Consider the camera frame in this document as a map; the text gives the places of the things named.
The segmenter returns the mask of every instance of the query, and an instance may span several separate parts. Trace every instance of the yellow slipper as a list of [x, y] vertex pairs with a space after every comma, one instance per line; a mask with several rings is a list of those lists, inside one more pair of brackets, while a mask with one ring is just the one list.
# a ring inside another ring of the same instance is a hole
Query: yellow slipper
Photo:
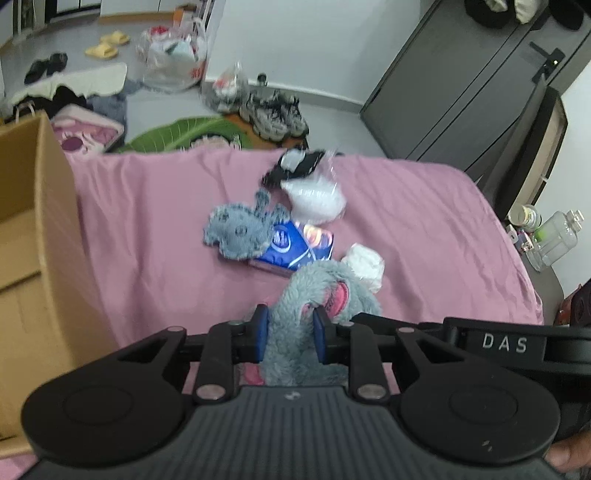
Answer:
[[87, 48], [84, 53], [96, 59], [109, 60], [116, 57], [119, 51], [108, 43], [100, 43], [94, 47]]
[[116, 30], [112, 34], [103, 35], [100, 38], [101, 43], [110, 43], [111, 45], [126, 45], [129, 41], [129, 35], [125, 35], [121, 30]]

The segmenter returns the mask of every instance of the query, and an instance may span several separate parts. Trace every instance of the plastic bag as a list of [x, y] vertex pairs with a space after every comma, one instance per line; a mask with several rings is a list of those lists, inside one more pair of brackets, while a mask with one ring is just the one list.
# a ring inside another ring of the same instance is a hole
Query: plastic bag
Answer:
[[194, 30], [154, 27], [142, 33], [136, 51], [145, 61], [142, 81], [149, 87], [179, 92], [203, 77], [207, 39], [203, 23], [194, 19]]
[[314, 173], [281, 182], [291, 201], [293, 221], [321, 225], [343, 216], [347, 201], [336, 180], [334, 156], [327, 151]]
[[240, 62], [236, 62], [213, 82], [206, 103], [220, 113], [237, 112], [248, 99], [249, 92], [248, 78]]

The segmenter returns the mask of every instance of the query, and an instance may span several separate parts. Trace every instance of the shoe pile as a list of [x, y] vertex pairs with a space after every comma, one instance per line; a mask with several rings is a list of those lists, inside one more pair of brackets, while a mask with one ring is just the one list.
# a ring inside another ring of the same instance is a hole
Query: shoe pile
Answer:
[[240, 107], [240, 116], [263, 140], [283, 142], [288, 137], [305, 137], [310, 132], [301, 116], [299, 99], [278, 91], [269, 98], [251, 93]]

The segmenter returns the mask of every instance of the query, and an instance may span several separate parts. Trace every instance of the wardrobe door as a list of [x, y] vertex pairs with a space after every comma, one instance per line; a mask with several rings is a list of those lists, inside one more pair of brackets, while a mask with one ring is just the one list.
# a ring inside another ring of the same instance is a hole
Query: wardrobe door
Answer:
[[575, 32], [560, 26], [552, 17], [539, 30], [530, 31], [478, 94], [441, 129], [418, 160], [468, 170], [519, 117], [534, 89], [532, 79], [546, 61], [539, 48], [549, 53], [559, 49], [565, 55], [550, 76], [551, 85], [551, 79], [590, 30], [591, 20], [585, 16], [583, 26]]
[[440, 0], [417, 28], [361, 113], [390, 158], [407, 158], [507, 39], [527, 31], [517, 22], [483, 27], [463, 0]]

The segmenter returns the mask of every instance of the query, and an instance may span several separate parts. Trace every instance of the black shoe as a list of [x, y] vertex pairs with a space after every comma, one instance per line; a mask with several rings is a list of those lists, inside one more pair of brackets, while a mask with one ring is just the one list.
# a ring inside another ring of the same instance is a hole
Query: black shoe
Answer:
[[68, 55], [65, 53], [54, 53], [47, 60], [47, 76], [53, 75], [55, 72], [61, 72], [66, 68], [68, 63]]
[[31, 68], [25, 75], [25, 85], [36, 82], [45, 73], [47, 68], [47, 60], [35, 60], [31, 65]]

